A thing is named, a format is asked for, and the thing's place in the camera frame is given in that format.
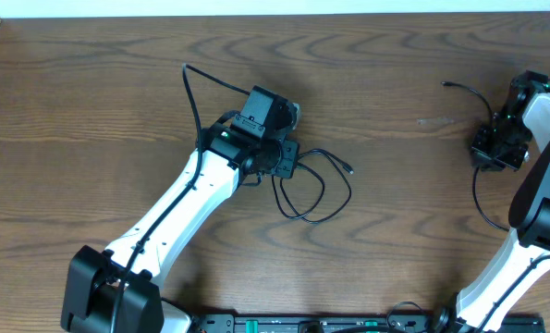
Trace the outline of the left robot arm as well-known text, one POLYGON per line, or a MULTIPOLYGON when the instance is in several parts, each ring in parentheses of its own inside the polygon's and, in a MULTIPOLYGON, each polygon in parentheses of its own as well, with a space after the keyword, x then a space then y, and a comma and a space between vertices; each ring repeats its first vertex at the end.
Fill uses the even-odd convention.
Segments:
POLYGON ((172 265, 206 218, 249 175, 292 177, 299 145, 288 138, 300 106, 255 86, 239 111, 202 130, 177 180, 120 238, 72 258, 60 326, 67 332, 187 332, 192 317, 162 299, 172 265))

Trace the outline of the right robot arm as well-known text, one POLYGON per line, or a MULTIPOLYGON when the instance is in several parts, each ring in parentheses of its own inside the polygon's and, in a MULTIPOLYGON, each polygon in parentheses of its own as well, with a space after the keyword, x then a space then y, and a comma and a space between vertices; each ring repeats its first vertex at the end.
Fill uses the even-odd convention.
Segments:
POLYGON ((550 271, 550 78, 529 70, 513 78, 501 110, 489 116, 471 142, 476 173, 519 170, 530 142, 540 154, 513 197, 504 243, 435 316, 433 332, 498 331, 509 310, 550 271))

